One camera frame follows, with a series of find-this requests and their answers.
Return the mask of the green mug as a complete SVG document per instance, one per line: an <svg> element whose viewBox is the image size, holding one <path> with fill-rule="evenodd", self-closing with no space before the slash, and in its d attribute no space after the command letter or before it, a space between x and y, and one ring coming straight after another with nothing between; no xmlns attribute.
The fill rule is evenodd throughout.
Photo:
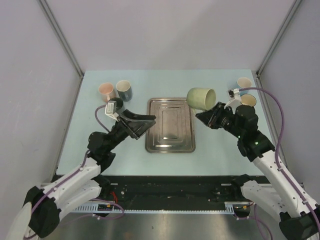
<svg viewBox="0 0 320 240"><path fill-rule="evenodd" d="M186 102L193 109L208 111L216 104L216 92L212 88L194 87L188 91Z"/></svg>

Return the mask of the black mug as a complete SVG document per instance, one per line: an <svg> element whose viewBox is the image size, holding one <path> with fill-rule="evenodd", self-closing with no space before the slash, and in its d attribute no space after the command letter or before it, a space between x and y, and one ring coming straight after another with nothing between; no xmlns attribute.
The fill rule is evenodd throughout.
<svg viewBox="0 0 320 240"><path fill-rule="evenodd" d="M116 104L116 113L118 115L120 115L125 110L123 100L121 98L118 98L118 97L114 97L114 98L112 98L110 100L113 100L113 101L117 102L117 104Z"/></svg>

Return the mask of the dark teal mug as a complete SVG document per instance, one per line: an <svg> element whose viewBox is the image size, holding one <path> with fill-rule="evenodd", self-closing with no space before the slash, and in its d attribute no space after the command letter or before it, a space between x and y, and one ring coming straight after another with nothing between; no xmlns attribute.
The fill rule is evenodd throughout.
<svg viewBox="0 0 320 240"><path fill-rule="evenodd" d="M127 80L120 80L116 84L116 90L118 92L119 97L124 102L129 102L132 99L133 93L132 93L132 86L129 81Z"/></svg>

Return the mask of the pink mug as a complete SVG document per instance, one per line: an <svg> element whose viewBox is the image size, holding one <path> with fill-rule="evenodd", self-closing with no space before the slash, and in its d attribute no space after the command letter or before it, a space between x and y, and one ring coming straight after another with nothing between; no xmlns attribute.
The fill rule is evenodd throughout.
<svg viewBox="0 0 320 240"><path fill-rule="evenodd" d="M109 83L109 82L102 83L98 88L98 92L101 95L101 99L105 103L107 103L112 98L116 98L117 97L117 94L115 92L113 84Z"/></svg>

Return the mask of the light blue mug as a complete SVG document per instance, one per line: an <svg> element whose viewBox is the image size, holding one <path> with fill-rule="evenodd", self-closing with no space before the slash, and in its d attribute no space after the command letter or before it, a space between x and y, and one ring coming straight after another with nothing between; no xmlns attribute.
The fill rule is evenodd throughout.
<svg viewBox="0 0 320 240"><path fill-rule="evenodd" d="M238 89L246 89L246 88L251 88L252 87L252 81L250 78L247 78L247 77L240 77L238 80L237 80L237 85L238 85ZM249 90L243 90L243 91L240 91L239 94L240 96L242 95L245 95L245 94L248 94L248 91Z"/></svg>

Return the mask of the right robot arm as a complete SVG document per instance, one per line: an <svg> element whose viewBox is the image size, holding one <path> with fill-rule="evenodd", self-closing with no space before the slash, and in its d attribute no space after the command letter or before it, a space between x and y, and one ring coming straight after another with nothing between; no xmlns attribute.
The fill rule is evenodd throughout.
<svg viewBox="0 0 320 240"><path fill-rule="evenodd" d="M196 118L211 129L224 129L237 138L237 147L267 178L275 193L260 186L248 175L234 180L231 196L256 203L279 224L288 240L307 240L320 231L320 206L294 179L276 154L275 146L258 129L254 107L240 105L236 110L218 102L212 109L197 113Z"/></svg>

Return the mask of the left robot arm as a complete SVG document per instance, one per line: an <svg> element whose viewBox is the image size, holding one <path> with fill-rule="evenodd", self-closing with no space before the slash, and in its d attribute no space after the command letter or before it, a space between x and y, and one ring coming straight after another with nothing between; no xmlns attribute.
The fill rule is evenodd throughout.
<svg viewBox="0 0 320 240"><path fill-rule="evenodd" d="M155 115L141 115L129 110L115 112L114 126L106 132L89 135L87 151L79 166L55 182L28 190L25 203L31 203L28 227L36 236L45 238L73 209L98 198L110 196L110 181L101 174L115 158L112 150L127 137L138 140L156 123Z"/></svg>

